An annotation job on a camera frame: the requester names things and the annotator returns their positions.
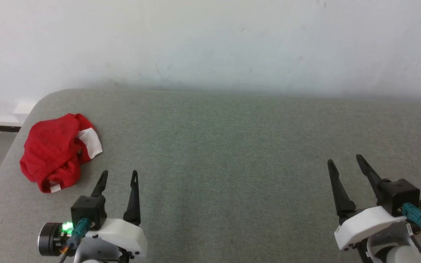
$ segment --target cable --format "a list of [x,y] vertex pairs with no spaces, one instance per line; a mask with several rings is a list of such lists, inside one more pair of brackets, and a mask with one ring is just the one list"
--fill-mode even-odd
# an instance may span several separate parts
[[417,247],[418,251],[421,254],[421,246],[418,244],[417,240],[415,239],[415,237],[413,235],[410,236],[410,238],[412,239],[412,241],[414,242],[415,246]]
[[69,250],[72,248],[73,245],[74,244],[70,243],[69,246],[64,249],[63,257],[61,258],[60,263],[63,263],[66,260],[67,253],[69,252]]

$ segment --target white label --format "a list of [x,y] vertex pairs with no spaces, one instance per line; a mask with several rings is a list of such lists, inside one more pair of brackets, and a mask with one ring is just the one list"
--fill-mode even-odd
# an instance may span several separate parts
[[56,185],[53,185],[52,187],[50,187],[50,191],[52,193],[57,192],[59,190],[61,190],[61,185],[56,184]]
[[414,232],[412,231],[412,228],[410,227],[410,224],[409,223],[407,223],[407,231],[409,232],[409,235],[410,236],[413,236],[414,235]]

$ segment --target white fabric tag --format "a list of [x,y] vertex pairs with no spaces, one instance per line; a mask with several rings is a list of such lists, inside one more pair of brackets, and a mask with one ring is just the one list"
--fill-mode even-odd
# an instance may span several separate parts
[[102,144],[100,143],[98,134],[94,129],[88,128],[85,130],[81,130],[77,134],[77,137],[86,145],[87,153],[91,160],[96,155],[103,152]]
[[61,190],[61,185],[56,184],[56,185],[53,185],[52,187],[50,187],[50,192],[52,192],[52,193],[57,192],[59,190]]

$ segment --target motor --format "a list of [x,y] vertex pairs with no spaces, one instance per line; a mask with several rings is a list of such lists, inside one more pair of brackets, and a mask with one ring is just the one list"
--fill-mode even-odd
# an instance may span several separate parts
[[74,263],[129,263],[147,255],[147,239],[141,223],[139,181],[137,171],[131,178],[131,193],[123,219],[107,218],[105,197],[107,183],[104,171],[92,194],[80,196],[71,207],[72,222],[46,223],[38,236],[42,256],[74,256]]
[[357,249],[363,263],[421,263],[421,247],[414,237],[421,232],[420,190],[406,179],[382,179],[363,156],[356,159],[377,202],[375,207],[357,210],[334,162],[327,162],[339,216],[334,232],[339,249]]

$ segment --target green led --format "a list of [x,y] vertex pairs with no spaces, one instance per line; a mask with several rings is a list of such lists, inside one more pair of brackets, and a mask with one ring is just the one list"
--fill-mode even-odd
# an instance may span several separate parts
[[62,231],[67,234],[72,234],[72,230],[74,230],[74,225],[72,222],[66,222],[61,225]]

